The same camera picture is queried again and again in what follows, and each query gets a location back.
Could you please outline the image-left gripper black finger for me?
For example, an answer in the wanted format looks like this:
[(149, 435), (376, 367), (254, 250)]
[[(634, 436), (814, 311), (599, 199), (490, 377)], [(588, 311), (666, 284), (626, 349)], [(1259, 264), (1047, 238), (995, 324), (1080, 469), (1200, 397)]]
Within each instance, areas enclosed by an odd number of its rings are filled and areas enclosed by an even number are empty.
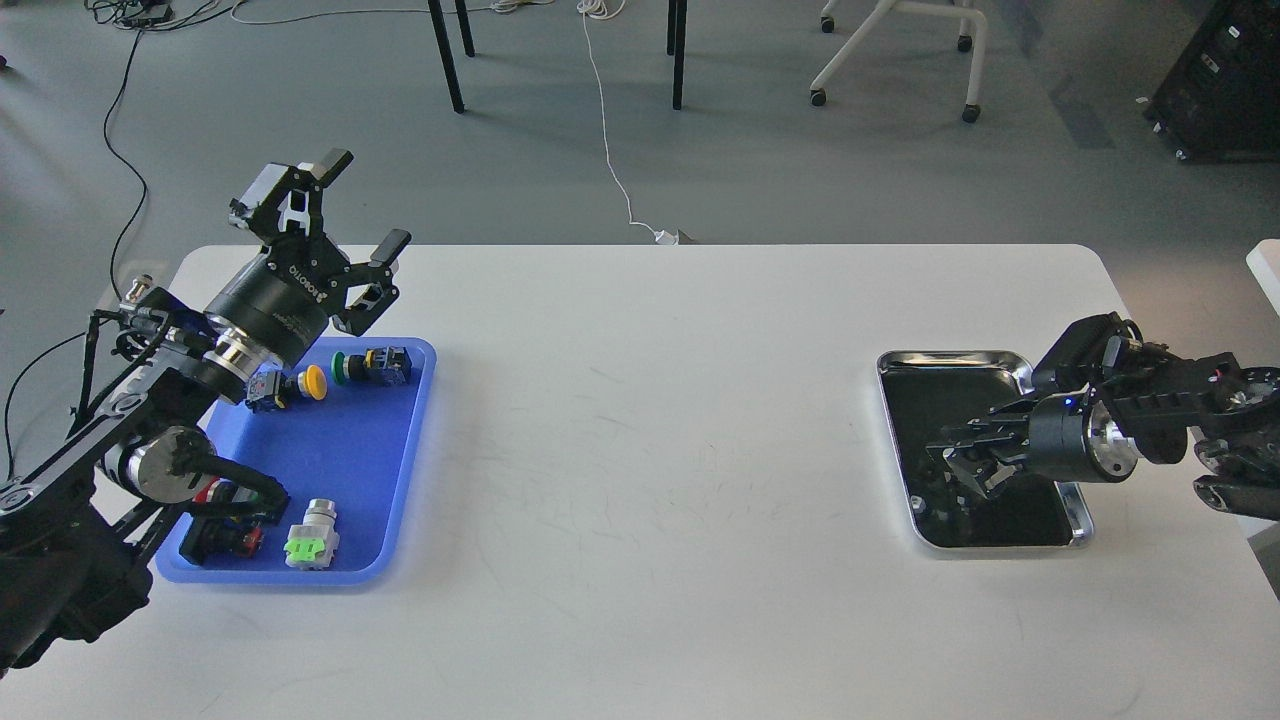
[(412, 242), (413, 236), (408, 231), (392, 229), (383, 241), (371, 251), (367, 260), (358, 263), (355, 256), (357, 246), (344, 245), (342, 252), (347, 260), (346, 270), (342, 273), (344, 293), (360, 288), (375, 288), (378, 295), (397, 296), (399, 288), (394, 278), (399, 255)]
[(319, 161), (269, 163), (229, 204), (228, 223), (252, 233), (264, 247), (325, 240), (323, 192), (355, 160), (333, 149)]

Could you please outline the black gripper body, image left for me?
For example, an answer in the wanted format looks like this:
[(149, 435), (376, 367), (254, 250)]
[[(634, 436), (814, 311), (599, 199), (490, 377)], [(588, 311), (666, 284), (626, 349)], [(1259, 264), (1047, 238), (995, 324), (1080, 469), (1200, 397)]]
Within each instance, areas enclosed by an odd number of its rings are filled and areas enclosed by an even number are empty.
[(372, 287), (344, 293), (346, 264), (330, 240), (262, 246), (205, 313), (220, 332), (237, 331), (291, 366), (326, 327), (360, 337), (399, 297), (378, 295)]

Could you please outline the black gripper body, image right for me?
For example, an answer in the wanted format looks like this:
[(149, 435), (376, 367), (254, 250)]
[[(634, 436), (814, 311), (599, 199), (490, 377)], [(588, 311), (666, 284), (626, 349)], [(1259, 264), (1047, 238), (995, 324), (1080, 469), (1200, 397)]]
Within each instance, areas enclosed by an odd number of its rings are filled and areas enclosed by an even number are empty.
[(1001, 460), (1010, 466), (1000, 475), (1007, 483), (1119, 483), (1140, 460), (1135, 441), (1092, 392), (1019, 398), (1000, 415), (1000, 424), (1020, 437), (1018, 451)]

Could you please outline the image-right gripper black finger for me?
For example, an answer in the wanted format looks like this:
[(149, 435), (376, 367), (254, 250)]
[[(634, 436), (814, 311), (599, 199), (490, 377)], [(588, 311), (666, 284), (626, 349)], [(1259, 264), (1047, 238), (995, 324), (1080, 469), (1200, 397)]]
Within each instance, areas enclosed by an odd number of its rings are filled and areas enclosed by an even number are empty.
[(1029, 436), (1028, 413), (997, 413), (974, 416), (968, 421), (942, 425), (925, 443), (928, 454), (942, 454), (945, 448), (984, 452), (1018, 452)]
[(1024, 454), (987, 454), (978, 450), (946, 450), (945, 464), (950, 475), (982, 500), (992, 500), (1025, 464)]

